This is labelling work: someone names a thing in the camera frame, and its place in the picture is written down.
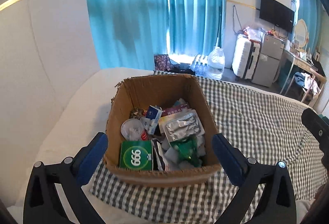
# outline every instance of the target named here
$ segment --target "refrigerator door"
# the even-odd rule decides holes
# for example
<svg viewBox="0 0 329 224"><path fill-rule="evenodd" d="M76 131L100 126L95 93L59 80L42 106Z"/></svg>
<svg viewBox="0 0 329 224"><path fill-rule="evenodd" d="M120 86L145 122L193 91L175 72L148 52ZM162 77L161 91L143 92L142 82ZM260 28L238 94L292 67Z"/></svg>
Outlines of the refrigerator door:
<svg viewBox="0 0 329 224"><path fill-rule="evenodd" d="M280 60L285 43L273 36L264 34L261 53Z"/></svg>
<svg viewBox="0 0 329 224"><path fill-rule="evenodd" d="M258 64L251 80L252 83L271 87L276 71L278 70L280 60L270 56L260 54Z"/></svg>

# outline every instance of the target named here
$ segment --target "silver foil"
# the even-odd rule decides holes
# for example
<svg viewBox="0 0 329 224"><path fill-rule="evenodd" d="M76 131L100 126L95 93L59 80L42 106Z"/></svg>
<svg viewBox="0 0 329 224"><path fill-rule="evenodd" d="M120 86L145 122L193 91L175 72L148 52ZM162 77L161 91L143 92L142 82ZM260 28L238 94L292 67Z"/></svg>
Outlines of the silver foil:
<svg viewBox="0 0 329 224"><path fill-rule="evenodd" d="M166 124L169 142L181 140L201 132L199 121L193 113L189 113Z"/></svg>

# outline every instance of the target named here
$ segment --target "white suitcase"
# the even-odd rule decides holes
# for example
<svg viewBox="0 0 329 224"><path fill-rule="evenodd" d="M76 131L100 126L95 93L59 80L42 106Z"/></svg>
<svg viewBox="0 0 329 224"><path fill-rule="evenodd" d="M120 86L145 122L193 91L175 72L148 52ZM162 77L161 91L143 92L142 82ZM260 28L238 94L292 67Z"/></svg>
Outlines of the white suitcase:
<svg viewBox="0 0 329 224"><path fill-rule="evenodd" d="M244 35L238 35L236 40L232 69L237 77L251 79L260 51L260 44L251 42Z"/></svg>

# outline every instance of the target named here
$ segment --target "green medicine box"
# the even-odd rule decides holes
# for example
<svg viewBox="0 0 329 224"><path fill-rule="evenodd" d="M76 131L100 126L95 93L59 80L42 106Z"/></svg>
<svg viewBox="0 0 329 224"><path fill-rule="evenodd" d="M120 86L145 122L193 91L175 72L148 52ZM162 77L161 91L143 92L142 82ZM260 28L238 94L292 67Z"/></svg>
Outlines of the green medicine box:
<svg viewBox="0 0 329 224"><path fill-rule="evenodd" d="M120 168L153 170L152 142L150 140L122 142Z"/></svg>

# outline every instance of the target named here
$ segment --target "black and white checkered cloth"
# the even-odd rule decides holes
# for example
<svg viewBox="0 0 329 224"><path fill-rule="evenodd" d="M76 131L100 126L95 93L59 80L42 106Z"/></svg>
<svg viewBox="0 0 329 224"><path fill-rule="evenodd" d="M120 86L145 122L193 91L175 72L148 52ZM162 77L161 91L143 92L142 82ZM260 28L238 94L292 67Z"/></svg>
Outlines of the black and white checkered cloth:
<svg viewBox="0 0 329 224"><path fill-rule="evenodd" d="M231 145L262 164L284 161L295 199L312 199L327 176L319 144L301 123L305 107L231 83L197 78L219 132ZM263 185L258 187L243 222L252 217L263 189ZM236 191L223 170L203 184L153 188L126 184L103 164L97 168L90 190L113 207L163 223L214 223Z"/></svg>

